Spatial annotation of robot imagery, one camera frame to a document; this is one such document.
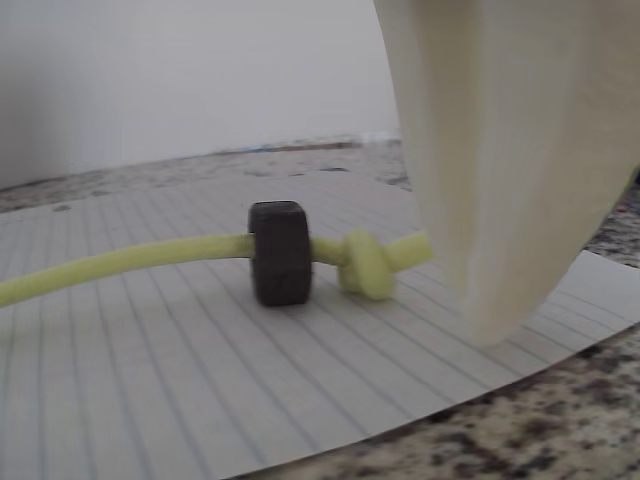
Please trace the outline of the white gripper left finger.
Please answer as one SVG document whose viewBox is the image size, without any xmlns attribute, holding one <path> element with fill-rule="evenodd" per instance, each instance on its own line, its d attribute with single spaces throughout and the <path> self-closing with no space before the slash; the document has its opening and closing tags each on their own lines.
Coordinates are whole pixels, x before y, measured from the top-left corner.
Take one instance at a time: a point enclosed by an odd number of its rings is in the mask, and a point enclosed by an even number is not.
<svg viewBox="0 0 640 480">
<path fill-rule="evenodd" d="M 449 288 L 465 294 L 465 4 L 374 4 L 409 181 Z"/>
</svg>

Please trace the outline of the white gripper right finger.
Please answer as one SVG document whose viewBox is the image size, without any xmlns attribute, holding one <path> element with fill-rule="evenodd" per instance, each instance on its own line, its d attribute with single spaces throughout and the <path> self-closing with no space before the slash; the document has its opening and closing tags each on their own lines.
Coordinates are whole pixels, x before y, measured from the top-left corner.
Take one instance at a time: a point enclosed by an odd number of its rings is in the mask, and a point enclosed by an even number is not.
<svg viewBox="0 0 640 480">
<path fill-rule="evenodd" d="M 635 1 L 423 1 L 447 256 L 466 334 L 502 341 L 556 288 L 639 162 Z"/>
</svg>

